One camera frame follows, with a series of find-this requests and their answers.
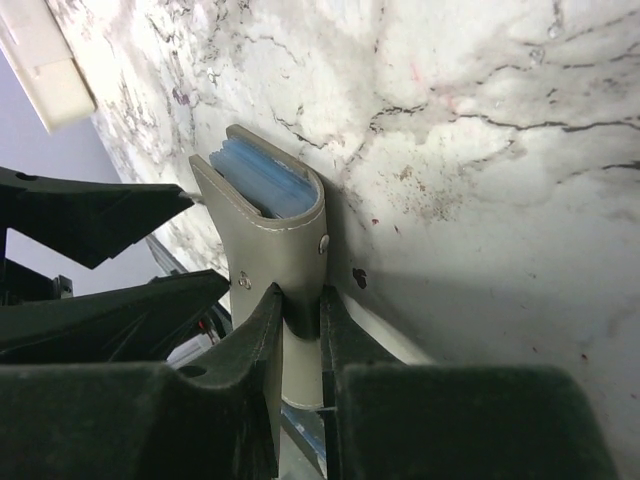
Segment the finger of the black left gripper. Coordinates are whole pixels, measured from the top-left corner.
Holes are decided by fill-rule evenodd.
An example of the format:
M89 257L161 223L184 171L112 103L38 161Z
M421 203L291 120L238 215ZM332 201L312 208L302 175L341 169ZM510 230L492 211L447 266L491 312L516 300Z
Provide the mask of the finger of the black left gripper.
M94 269L194 202L174 184L107 184L1 169L1 226Z
M1 309L3 363L164 361L229 290L213 270Z

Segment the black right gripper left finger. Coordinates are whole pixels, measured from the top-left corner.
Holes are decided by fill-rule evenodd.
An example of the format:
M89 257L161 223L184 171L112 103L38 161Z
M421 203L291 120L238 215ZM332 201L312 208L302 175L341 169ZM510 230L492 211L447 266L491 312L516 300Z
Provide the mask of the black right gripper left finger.
M5 366L5 479L272 479L278 475L282 294L181 368Z

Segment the grey leather card holder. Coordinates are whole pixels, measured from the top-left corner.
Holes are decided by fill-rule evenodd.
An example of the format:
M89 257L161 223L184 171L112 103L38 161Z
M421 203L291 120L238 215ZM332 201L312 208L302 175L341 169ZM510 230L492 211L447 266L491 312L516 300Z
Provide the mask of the grey leather card holder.
M270 219L203 158L189 159L227 258L233 326L250 317L271 284L280 287L282 398L295 408L315 410L323 404L319 302L329 245L324 186L309 166L243 126L229 126L226 135L300 174L317 195L301 214Z

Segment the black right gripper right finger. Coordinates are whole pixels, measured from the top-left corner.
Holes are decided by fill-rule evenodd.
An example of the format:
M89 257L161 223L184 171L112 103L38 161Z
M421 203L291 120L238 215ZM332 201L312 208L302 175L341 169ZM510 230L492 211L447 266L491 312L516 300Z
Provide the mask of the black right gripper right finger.
M546 366L407 365L349 315L319 306L332 479L614 479L583 391Z

